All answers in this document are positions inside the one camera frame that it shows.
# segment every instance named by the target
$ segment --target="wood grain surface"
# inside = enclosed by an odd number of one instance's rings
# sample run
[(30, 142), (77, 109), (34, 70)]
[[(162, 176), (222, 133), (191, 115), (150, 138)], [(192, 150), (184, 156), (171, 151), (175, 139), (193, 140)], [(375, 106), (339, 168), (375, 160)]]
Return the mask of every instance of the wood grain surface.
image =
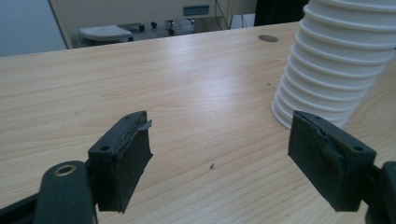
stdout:
[[(124, 215), (100, 223), (364, 223), (336, 213), (287, 156), (271, 103), (296, 23), (0, 58), (0, 207), (147, 110), (154, 157)], [(267, 43), (259, 35), (274, 35)], [(396, 62), (345, 130), (396, 161)]]

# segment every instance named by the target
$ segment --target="white ribbed tube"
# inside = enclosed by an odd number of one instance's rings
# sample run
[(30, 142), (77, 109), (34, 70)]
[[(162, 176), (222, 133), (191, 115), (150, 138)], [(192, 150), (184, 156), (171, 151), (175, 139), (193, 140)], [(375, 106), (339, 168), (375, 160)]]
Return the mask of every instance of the white ribbed tube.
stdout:
[(272, 110), (287, 128), (294, 110), (343, 127), (396, 48), (396, 1), (311, 0), (304, 7)]

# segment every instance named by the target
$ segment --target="white wall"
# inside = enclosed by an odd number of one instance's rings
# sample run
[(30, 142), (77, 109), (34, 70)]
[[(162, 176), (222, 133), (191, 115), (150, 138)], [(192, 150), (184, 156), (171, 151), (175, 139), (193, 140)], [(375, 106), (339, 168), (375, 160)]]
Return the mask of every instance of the white wall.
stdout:
[(0, 0), (0, 57), (66, 49), (48, 0)]

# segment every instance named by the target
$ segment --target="wooden table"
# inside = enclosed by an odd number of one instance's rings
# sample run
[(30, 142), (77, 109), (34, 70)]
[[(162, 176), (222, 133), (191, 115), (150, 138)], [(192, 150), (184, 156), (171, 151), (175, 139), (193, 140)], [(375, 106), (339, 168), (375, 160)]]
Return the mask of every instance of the wooden table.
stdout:
[[(147, 110), (154, 157), (124, 215), (100, 223), (363, 223), (287, 156), (271, 113), (296, 23), (0, 58), (0, 207), (38, 191), (122, 116)], [(258, 35), (274, 35), (268, 43)], [(345, 127), (396, 161), (396, 62)]]

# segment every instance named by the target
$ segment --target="white ribbed cylinder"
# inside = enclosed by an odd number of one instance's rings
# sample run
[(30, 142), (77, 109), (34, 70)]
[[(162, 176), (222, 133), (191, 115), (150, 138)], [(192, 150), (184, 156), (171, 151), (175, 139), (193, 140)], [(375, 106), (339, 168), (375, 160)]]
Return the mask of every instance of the white ribbed cylinder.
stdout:
[(287, 128), (294, 110), (343, 127), (396, 48), (396, 1), (311, 0), (304, 7), (272, 110)]

